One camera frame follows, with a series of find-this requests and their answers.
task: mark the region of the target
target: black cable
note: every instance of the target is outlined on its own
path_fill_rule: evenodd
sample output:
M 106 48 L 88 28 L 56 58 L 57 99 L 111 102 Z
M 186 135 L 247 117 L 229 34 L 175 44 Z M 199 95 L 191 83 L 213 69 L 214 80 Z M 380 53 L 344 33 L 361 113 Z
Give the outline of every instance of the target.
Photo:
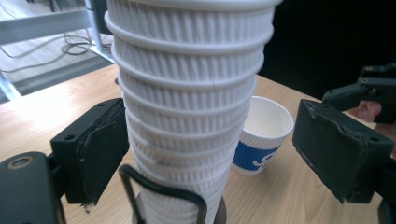
M 14 18 L 14 19 L 17 19 L 14 15 L 12 15 L 11 13 L 9 13 L 9 12 L 7 11 L 7 9 L 3 6 L 3 4 L 1 4 L 1 2 L 0 2 L 0 8 L 2 8 L 3 11 L 6 12 L 6 13 L 8 14 L 8 16 L 10 16 L 10 17 L 12 17 L 12 18 Z
M 9 54 L 8 52 L 6 52 L 2 47 L 0 47 L 0 50 L 3 51 L 3 53 L 5 53 L 9 58 L 12 58 L 12 59 L 22 58 L 22 57 L 25 57 L 25 56 L 27 56 L 27 55 L 29 55 L 29 54 L 35 52 L 35 51 L 38 50 L 38 49 L 43 48 L 44 46 L 48 45 L 49 43 L 51 43 L 51 42 L 53 42 L 53 41 L 55 41 L 55 40 L 57 40 L 57 39 L 61 39 L 61 38 L 64 38 L 64 37 L 63 37 L 63 36 L 56 36 L 56 37 L 53 37 L 52 39 L 47 40 L 46 42 L 44 42 L 44 43 L 42 43 L 42 44 L 40 44 L 40 45 L 37 45 L 36 47 L 34 47 L 34 48 L 32 48 L 32 49 L 29 49 L 29 50 L 27 50 L 27 51 L 25 51 L 24 53 L 19 54 L 19 55 L 10 55 L 10 54 Z
M 56 57 L 55 59 L 53 59 L 53 60 L 51 60 L 51 61 L 49 61 L 49 62 L 46 62 L 46 63 L 39 63 L 39 64 L 34 64 L 34 65 L 28 65 L 28 66 L 16 68 L 16 69 L 13 69 L 13 70 L 8 70 L 8 71 L 7 71 L 7 70 L 1 70 L 1 69 L 0 69 L 0 71 L 3 72 L 3 73 L 16 73 L 16 72 L 19 72 L 19 71 L 24 70 L 24 69 L 34 68 L 34 67 L 39 67 L 39 66 L 44 66 L 44 65 L 48 65 L 48 64 L 51 64 L 51 63 L 58 62 L 59 60 L 62 59 L 62 57 L 64 57 L 64 56 L 67 55 L 67 54 L 68 54 L 68 55 L 75 55 L 75 56 L 76 56 L 76 55 L 84 54 L 84 53 L 86 53 L 86 52 L 88 52 L 88 51 L 90 50 L 89 48 L 83 48 L 83 47 L 82 47 L 82 46 L 84 46 L 84 45 L 90 45 L 90 44 L 91 44 L 91 41 L 89 41 L 89 39 L 87 39 L 87 38 L 85 38 L 85 37 L 83 37 L 83 36 L 80 36 L 80 35 L 67 35 L 67 37 L 78 37 L 78 38 L 83 38 L 83 39 L 89 41 L 88 43 L 87 43 L 87 42 L 72 43 L 72 42 L 69 42 L 68 40 L 66 40 L 65 35 L 66 35 L 66 34 L 64 34 L 64 36 L 57 36 L 57 37 L 55 37 L 55 38 L 52 38 L 51 40 L 49 40 L 49 41 L 47 41 L 47 42 L 45 42 L 45 43 L 43 43 L 43 44 L 41 44 L 41 45 L 39 45 L 39 46 L 37 46 L 37 47 L 31 49 L 31 50 L 28 50 L 27 52 L 23 53 L 24 56 L 26 56 L 27 54 L 30 54 L 30 53 L 32 53 L 33 51 L 36 51 L 37 49 L 40 49 L 40 48 L 44 47 L 45 45 L 47 45 L 48 43 L 54 41 L 55 39 L 64 38 L 64 40 L 66 41 L 67 45 L 64 45 L 64 46 L 61 47 L 62 54 L 59 55 L 58 57 Z M 84 50 L 83 50 L 82 52 L 74 53 L 74 52 L 71 51 L 73 48 L 83 48 Z

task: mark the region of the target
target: white paper cup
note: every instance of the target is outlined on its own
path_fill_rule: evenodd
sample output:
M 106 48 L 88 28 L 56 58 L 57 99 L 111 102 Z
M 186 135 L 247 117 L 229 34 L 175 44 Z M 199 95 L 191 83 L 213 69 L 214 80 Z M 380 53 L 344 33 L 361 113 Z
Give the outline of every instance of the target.
M 148 203 L 146 200 L 143 201 L 143 205 L 145 207 L 145 213 L 148 214 L 146 216 L 147 223 L 158 223 L 158 224 L 193 224 L 196 222 L 196 213 L 195 214 L 184 214 L 181 216 L 180 213 L 166 213 L 165 211 L 159 211 L 158 208 L 151 207 L 151 203 Z
M 215 200 L 212 203 L 208 203 L 207 214 L 206 214 L 206 223 L 213 223 L 214 217 L 219 208 L 219 202 L 221 200 L 221 194 L 215 195 Z M 145 200 L 144 205 L 145 209 L 148 209 L 150 213 L 154 216 L 153 221 L 159 223 L 196 223 L 197 216 L 197 207 L 196 206 L 188 206 L 191 205 L 187 202 L 181 202 L 177 204 L 173 209 L 175 211 L 169 211 L 170 205 L 172 203 L 167 203 L 165 207 L 159 206 L 157 203 L 152 202 L 150 200 Z
M 210 151 L 234 140 L 238 136 L 244 124 L 246 116 L 240 121 L 231 123 L 227 128 L 210 133 L 169 133 L 167 131 L 151 127 L 134 116 L 127 116 L 129 132 L 135 132 L 152 146 L 165 150 L 187 151 Z
M 183 168 L 207 166 L 221 161 L 221 159 L 234 153 L 238 140 L 235 139 L 219 148 L 213 148 L 213 150 L 198 153 L 194 151 L 181 153 L 157 148 L 151 146 L 138 135 L 131 136 L 130 144 L 136 151 L 143 153 L 156 163 Z
M 180 54 L 143 48 L 117 36 L 114 36 L 112 53 L 150 76 L 194 82 L 256 74 L 264 61 L 263 47 L 235 54 Z
M 207 204 L 207 212 L 213 213 L 219 207 L 219 200 L 223 194 L 227 180 L 220 180 L 221 184 L 207 192 L 196 192 L 204 198 Z M 172 218 L 174 220 L 185 220 L 196 216 L 197 207 L 195 204 L 180 200 L 177 198 L 167 197 L 147 189 L 142 189 L 145 205 L 152 208 L 162 217 Z
M 256 175 L 276 154 L 291 133 L 294 121 L 279 103 L 253 96 L 233 159 L 233 169 L 243 175 Z
M 205 181 L 218 176 L 219 173 L 227 170 L 233 161 L 234 151 L 227 157 L 223 158 L 217 163 L 208 164 L 207 166 L 200 167 L 175 167 L 157 163 L 147 157 L 139 150 L 132 149 L 134 160 L 144 167 L 145 171 L 150 171 L 162 178 L 175 181 L 176 183 L 192 183 L 196 181 Z
M 133 0 L 158 7 L 183 8 L 209 11 L 241 11 L 275 6 L 280 0 Z
M 231 106 L 219 106 L 211 110 L 180 110 L 155 105 L 139 99 L 128 90 L 123 90 L 127 117 L 135 118 L 142 125 L 169 133 L 213 133 L 227 129 L 233 123 L 245 119 L 248 114 L 249 98 Z
M 248 109 L 249 109 L 248 107 L 249 103 L 245 102 L 244 104 L 240 105 L 240 108 L 235 109 L 235 111 L 232 110 L 224 111 L 224 113 L 222 114 L 208 113 L 206 116 L 201 116 L 201 117 L 197 116 L 197 118 L 195 118 L 193 115 L 186 116 L 186 114 L 183 114 L 184 116 L 178 114 L 179 117 L 177 116 L 177 114 L 172 116 L 166 113 L 162 113 L 162 111 L 159 111 L 156 118 L 170 119 L 171 121 L 175 121 L 175 122 L 167 122 L 164 123 L 162 127 L 156 127 L 159 126 L 160 124 L 156 124 L 156 126 L 150 125 L 149 122 L 140 119 L 135 113 L 133 113 L 134 109 L 139 106 L 142 107 L 141 105 L 135 104 L 132 105 L 132 108 L 128 107 L 130 106 L 128 104 L 125 105 L 127 105 L 125 110 L 127 122 L 134 122 L 136 125 L 142 127 L 142 129 L 147 130 L 151 133 L 156 133 L 162 136 L 169 136 L 180 139 L 197 139 L 197 138 L 202 139 L 211 134 L 224 133 L 230 130 L 231 127 L 234 127 L 235 124 L 243 123 L 245 118 L 247 117 Z
M 165 3 L 162 7 L 157 5 L 162 2 L 113 0 L 107 7 L 109 18 L 127 32 L 168 42 L 213 45 L 244 42 L 265 35 L 265 29 L 272 24 L 275 5 L 279 3 L 262 1 L 266 4 L 260 7 L 230 9 L 223 1 L 214 1 L 211 5 L 217 9 L 202 10 L 197 6 L 180 8 L 186 6 L 185 2 L 190 1 L 177 6 Z
M 209 110 L 227 107 L 246 101 L 256 89 L 256 75 L 219 81 L 176 82 L 154 77 L 142 77 L 138 71 L 123 70 L 120 63 L 119 85 L 127 95 L 135 96 L 148 103 L 180 110 Z
M 167 179 L 165 176 L 157 175 L 151 172 L 150 169 L 139 160 L 139 158 L 135 159 L 134 163 L 141 175 L 157 184 L 171 188 L 185 189 L 193 192 L 203 192 L 218 186 L 220 180 L 227 180 L 231 169 L 231 164 L 229 164 L 228 167 L 225 167 L 223 171 L 217 172 L 216 175 L 207 176 L 205 179 L 196 179 L 190 182 L 176 182 Z
M 107 28 L 114 34 L 126 42 L 144 47 L 147 49 L 156 49 L 159 51 L 181 53 L 181 54 L 197 54 L 197 55 L 224 55 L 230 53 L 246 52 L 256 48 L 262 48 L 272 37 L 274 27 L 272 24 L 268 28 L 263 29 L 264 35 L 248 41 L 233 44 L 196 44 L 196 43 L 180 43 L 169 42 L 161 39 L 148 38 L 123 30 L 105 14 L 105 22 Z

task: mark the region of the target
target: blue and white paper cup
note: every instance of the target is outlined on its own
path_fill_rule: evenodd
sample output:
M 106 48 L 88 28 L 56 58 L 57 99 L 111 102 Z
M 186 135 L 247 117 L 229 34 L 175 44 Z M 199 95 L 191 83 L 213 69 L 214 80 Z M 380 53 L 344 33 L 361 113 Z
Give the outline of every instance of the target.
M 233 158 L 233 169 L 242 175 L 258 174 L 275 156 L 293 127 L 293 117 L 283 105 L 252 96 Z

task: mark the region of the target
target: paper cup rim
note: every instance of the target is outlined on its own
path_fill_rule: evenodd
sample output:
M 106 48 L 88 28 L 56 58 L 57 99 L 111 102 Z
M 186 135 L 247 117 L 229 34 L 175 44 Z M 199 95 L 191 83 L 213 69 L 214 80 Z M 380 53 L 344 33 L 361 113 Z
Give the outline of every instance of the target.
M 154 5 L 205 11 L 246 11 L 279 5 L 281 0 L 134 0 L 134 2 Z
M 137 118 L 131 111 L 125 110 L 125 114 L 127 116 L 127 119 L 130 119 L 133 123 L 137 124 L 140 126 L 142 129 L 144 129 L 146 132 L 153 133 L 155 135 L 159 135 L 165 138 L 173 138 L 173 139 L 179 139 L 179 140 L 203 140 L 208 137 L 213 137 L 213 136 L 219 136 L 223 135 L 227 132 L 229 132 L 232 129 L 235 129 L 242 124 L 242 122 L 245 120 L 245 116 L 241 116 L 241 119 L 235 122 L 233 125 L 220 129 L 220 130 L 215 130 L 214 132 L 210 133 L 171 133 L 166 130 L 162 130 L 156 127 L 153 127 L 151 125 L 146 124 L 139 118 Z
M 244 105 L 248 102 L 248 99 L 250 99 L 251 94 L 255 91 L 256 88 L 252 88 L 251 92 L 247 97 L 243 98 L 242 100 L 239 100 L 235 104 L 232 105 L 227 105 L 223 106 L 221 108 L 212 108 L 212 109 L 204 109 L 204 110 L 189 110 L 189 109 L 174 109 L 172 107 L 166 107 L 164 105 L 156 105 L 150 101 L 141 99 L 139 96 L 136 96 L 134 93 L 132 93 L 130 90 L 125 88 L 122 79 L 120 78 L 118 80 L 119 85 L 122 88 L 122 91 L 124 94 L 126 94 L 127 97 L 130 97 L 136 104 L 142 105 L 147 107 L 148 109 L 154 110 L 158 113 L 162 113 L 165 115 L 178 115 L 183 118 L 191 118 L 191 117 L 206 117 L 208 115 L 216 116 L 220 115 L 223 113 L 227 113 L 230 111 L 235 110 L 238 106 Z
M 139 142 L 139 144 L 141 144 L 143 147 L 149 147 L 150 150 L 154 151 L 154 153 L 163 154 L 163 156 L 165 157 L 179 157 L 179 158 L 207 157 L 209 155 L 217 153 L 219 150 L 223 150 L 224 147 L 230 147 L 234 145 L 235 144 L 234 141 L 237 141 L 239 139 L 239 137 L 236 136 L 234 140 L 230 140 L 230 142 L 208 151 L 178 152 L 167 149 L 160 149 L 159 147 L 152 146 L 148 141 L 146 141 L 141 136 L 139 136 L 139 134 L 136 133 L 133 128 L 128 128 L 128 132 L 131 134 L 131 136 L 134 138 L 135 141 Z
M 135 157 L 134 157 L 134 162 L 137 164 L 137 166 L 138 166 L 140 169 L 143 169 L 143 168 L 144 168 L 144 172 L 145 172 L 146 174 L 150 175 L 151 178 L 156 179 L 156 180 L 161 181 L 161 182 L 165 182 L 166 185 L 175 185 L 175 184 L 177 184 L 177 185 L 180 185 L 180 186 L 182 186 L 182 187 L 189 187 L 189 186 L 195 186 L 195 185 L 197 185 L 197 184 L 205 184 L 205 183 L 199 183 L 199 182 L 189 182 L 189 183 L 185 183 L 185 182 L 183 182 L 183 181 L 180 181 L 180 182 L 177 181 L 177 183 L 176 183 L 175 181 L 171 181 L 171 180 L 169 180 L 169 179 L 163 178 L 163 176 L 157 175 L 157 174 L 153 173 L 152 171 L 148 170 L 147 166 L 144 165 L 144 164 L 139 160 L 139 158 L 135 158 Z M 225 169 L 223 169 L 223 170 L 217 172 L 217 173 L 214 174 L 214 175 L 211 175 L 206 181 L 207 181 L 207 182 L 213 181 L 213 180 L 216 179 L 217 177 L 220 177 L 221 175 L 224 175 L 224 174 L 225 174 L 224 172 L 227 171 L 227 170 L 229 170 L 229 169 L 231 168 L 231 165 L 232 165 L 232 164 L 230 163 L 228 166 L 225 166 Z
M 264 100 L 266 102 L 270 102 L 270 103 L 272 103 L 274 105 L 279 106 L 282 109 L 282 111 L 284 111 L 285 114 L 287 115 L 287 118 L 291 122 L 291 125 L 290 125 L 290 128 L 284 134 L 282 134 L 280 136 L 258 135 L 258 134 L 255 134 L 253 132 L 250 132 L 250 131 L 246 130 L 245 127 L 242 130 L 242 134 L 246 133 L 246 134 L 251 135 L 251 136 L 256 137 L 256 138 L 265 138 L 265 139 L 269 139 L 269 140 L 274 140 L 274 139 L 282 139 L 282 138 L 288 136 L 293 131 L 293 129 L 294 129 L 294 119 L 293 119 L 293 116 L 291 115 L 291 113 L 289 112 L 289 110 L 285 106 L 283 106 L 282 104 L 280 104 L 280 103 L 278 103 L 278 102 L 276 102 L 276 101 L 274 101 L 272 99 L 269 99 L 269 98 L 266 98 L 266 97 L 263 97 L 263 96 L 251 96 L 251 99 L 260 99 L 260 100 Z
M 124 70 L 127 72 L 127 76 L 132 76 L 138 79 L 141 79 L 143 81 L 146 81 L 150 84 L 154 85 L 161 85 L 162 87 L 166 88 L 175 88 L 178 90 L 211 90 L 211 89 L 223 89 L 223 88 L 229 88 L 232 86 L 237 85 L 243 80 L 246 80 L 247 78 L 251 76 L 255 76 L 257 73 L 257 70 L 259 70 L 262 67 L 263 60 L 258 61 L 258 64 L 256 64 L 254 67 L 251 67 L 251 70 L 236 77 L 232 78 L 224 78 L 220 80 L 210 80 L 210 81 L 181 81 L 181 80 L 172 80 L 169 78 L 164 78 L 164 77 L 156 77 L 156 76 L 150 76 L 148 74 L 145 74 L 142 71 L 139 71 L 135 68 L 133 68 L 130 64 L 125 62 L 118 54 L 117 51 L 115 50 L 114 45 L 111 47 L 112 52 L 113 52 L 113 59 L 117 63 L 117 65 L 120 67 L 121 70 Z
M 145 155 L 143 152 L 141 152 L 140 150 L 133 148 L 133 151 L 137 154 L 139 154 L 138 156 L 142 159 L 142 160 L 146 160 L 146 162 L 151 163 L 149 160 L 151 160 L 151 158 L 148 158 L 147 155 Z M 165 172 L 175 172 L 175 173 L 179 173 L 182 174 L 184 172 L 202 172 L 202 171 L 207 171 L 207 169 L 215 169 L 218 168 L 219 163 L 223 164 L 226 163 L 226 161 L 229 161 L 228 163 L 231 163 L 233 161 L 233 152 L 230 150 L 229 154 L 227 154 L 227 156 L 225 156 L 224 158 L 221 158 L 218 163 L 212 163 L 212 164 L 206 164 L 204 166 L 169 166 L 169 165 L 165 165 L 165 164 L 153 164 L 156 166 L 156 168 L 159 168 L 161 170 L 164 170 Z
M 116 37 L 123 39 L 126 42 L 134 43 L 138 46 L 145 47 L 148 49 L 156 49 L 164 52 L 174 52 L 174 53 L 183 53 L 183 54 L 198 54 L 198 55 L 221 55 L 221 54 L 230 54 L 237 52 L 245 52 L 251 49 L 255 49 L 257 47 L 263 46 L 268 41 L 271 40 L 272 35 L 274 34 L 274 26 L 271 25 L 267 30 L 265 35 L 260 36 L 260 38 L 254 38 L 247 42 L 240 42 L 237 44 L 190 44 L 190 43 L 177 43 L 170 42 L 160 39 L 147 38 L 142 35 L 136 35 L 131 32 L 127 32 L 114 24 L 114 22 L 108 16 L 108 11 L 105 13 L 105 22 L 107 28 L 113 33 Z

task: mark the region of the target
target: blue logo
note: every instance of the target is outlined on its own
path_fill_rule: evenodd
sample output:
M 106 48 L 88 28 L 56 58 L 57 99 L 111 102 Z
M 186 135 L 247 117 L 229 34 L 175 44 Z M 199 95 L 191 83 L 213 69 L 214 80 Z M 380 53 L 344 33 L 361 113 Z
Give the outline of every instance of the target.
M 258 149 L 239 142 L 235 156 L 233 157 L 233 163 L 249 171 L 262 170 L 275 155 L 279 147 Z

